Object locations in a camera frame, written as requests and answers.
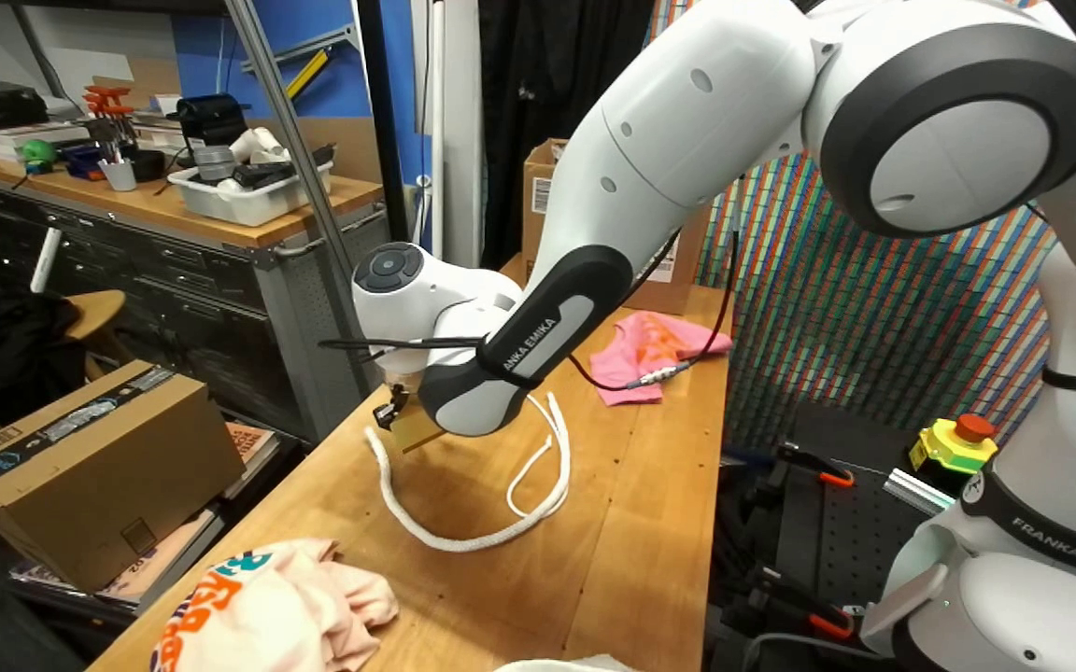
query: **white cable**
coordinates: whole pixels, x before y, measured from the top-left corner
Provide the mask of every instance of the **white cable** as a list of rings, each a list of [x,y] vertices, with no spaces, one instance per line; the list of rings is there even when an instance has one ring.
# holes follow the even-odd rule
[[[527,396],[527,403],[538,407],[538,414],[545,418],[545,426],[557,426],[557,422],[549,418],[549,411],[545,411],[534,396]],[[516,478],[508,482],[508,489],[504,489],[508,511],[527,515],[527,511],[516,504],[516,485],[527,482],[527,474],[534,470],[534,463],[538,463],[549,448],[553,448],[553,433],[545,433],[545,441],[538,444],[538,452],[534,452],[534,455],[516,470]]]
[[[553,444],[560,448],[560,478],[557,485],[545,493],[545,500],[538,508],[531,508],[527,515],[519,515],[512,526],[482,534],[482,538],[441,538],[430,534],[411,511],[404,511],[404,504],[392,493],[392,467],[389,467],[389,448],[381,444],[381,437],[374,429],[362,429],[366,448],[374,452],[377,467],[381,467],[381,500],[392,511],[392,519],[415,534],[422,545],[441,549],[441,553],[482,553],[493,545],[504,545],[527,530],[534,530],[545,515],[553,515],[568,493],[572,493],[572,437],[568,437],[568,422],[560,403],[549,396],[545,407],[538,403],[542,418],[549,422]]]

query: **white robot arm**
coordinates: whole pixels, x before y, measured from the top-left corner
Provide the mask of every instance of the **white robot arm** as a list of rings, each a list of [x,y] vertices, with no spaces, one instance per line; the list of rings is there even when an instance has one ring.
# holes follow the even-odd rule
[[[1076,0],[1054,4],[1042,22],[986,0],[829,0],[811,15],[792,0],[699,0],[572,134],[527,287],[392,243],[355,273],[362,336],[437,426],[493,433],[628,299],[687,213],[785,131],[818,157],[837,205],[874,231],[942,235],[1042,198],[1076,261]],[[1072,295],[1076,265],[1050,265],[1046,284]],[[1076,325],[1057,321],[1057,306],[1069,314],[1076,299],[1050,302],[1065,336],[1050,392],[990,467],[975,500],[986,504],[938,519],[956,541],[923,545],[923,560],[893,575],[867,620],[874,650],[900,653],[904,635],[945,668],[1039,668],[1016,627],[975,612],[983,601],[938,605],[990,582],[1009,556],[1065,579],[1061,597],[1076,586]]]

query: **pink towel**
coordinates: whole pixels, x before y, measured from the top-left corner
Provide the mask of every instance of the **pink towel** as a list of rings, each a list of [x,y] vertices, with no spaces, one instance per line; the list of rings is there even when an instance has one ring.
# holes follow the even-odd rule
[[[336,564],[333,541],[284,541],[213,567],[172,612],[153,672],[355,672],[396,620],[392,586]]]
[[[710,329],[699,329],[669,314],[639,310],[639,314],[620,317],[613,343],[590,358],[590,373],[602,385],[631,385],[643,373],[691,358],[706,340],[710,340]],[[732,347],[729,332],[717,332],[717,340],[710,343],[710,355],[721,355],[729,347]],[[661,385],[643,385],[643,388],[624,388],[624,392],[602,388],[602,399],[609,407],[658,403]]]

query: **wooden workbench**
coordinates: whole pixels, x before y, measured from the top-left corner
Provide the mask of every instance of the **wooden workbench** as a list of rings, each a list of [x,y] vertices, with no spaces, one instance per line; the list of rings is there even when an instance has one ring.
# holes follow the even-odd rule
[[[687,314],[714,321],[717,291],[691,287]],[[605,321],[579,355],[616,336]],[[381,571],[400,620],[381,631],[370,668],[478,672],[519,657],[613,653],[643,672],[702,665],[714,497],[729,362],[699,362],[650,407],[605,407],[560,366],[557,392],[575,441],[568,504],[534,534],[445,556],[407,538],[377,497],[377,467],[362,448],[370,396],[314,455],[288,474],[191,575],[105,650],[97,672],[138,672],[168,612],[224,556],[288,538],[333,538],[344,560]],[[504,485],[545,426],[527,407],[504,433],[430,441],[396,455],[400,500],[437,534],[467,538],[508,523]],[[545,455],[519,504],[545,497],[557,455]]]
[[[135,190],[116,194],[108,183],[71,179],[64,172],[30,175],[22,183],[19,175],[22,175],[19,164],[0,161],[0,190],[15,187],[19,198],[90,209],[108,220],[138,220],[142,228],[153,228],[153,231],[168,231],[183,239],[209,239],[209,243],[243,246],[243,250],[276,246],[280,239],[303,231],[310,220],[310,209],[284,213],[258,228],[205,220],[205,217],[187,213],[179,205],[176,187],[168,187],[164,179],[138,183]],[[377,198],[381,198],[377,183],[329,175],[329,202],[336,209],[362,209]]]

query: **workshop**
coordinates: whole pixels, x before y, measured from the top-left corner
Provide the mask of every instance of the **workshop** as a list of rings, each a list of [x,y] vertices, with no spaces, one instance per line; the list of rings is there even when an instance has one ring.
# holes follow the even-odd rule
[[[0,0],[0,672],[1076,672],[1076,0]]]

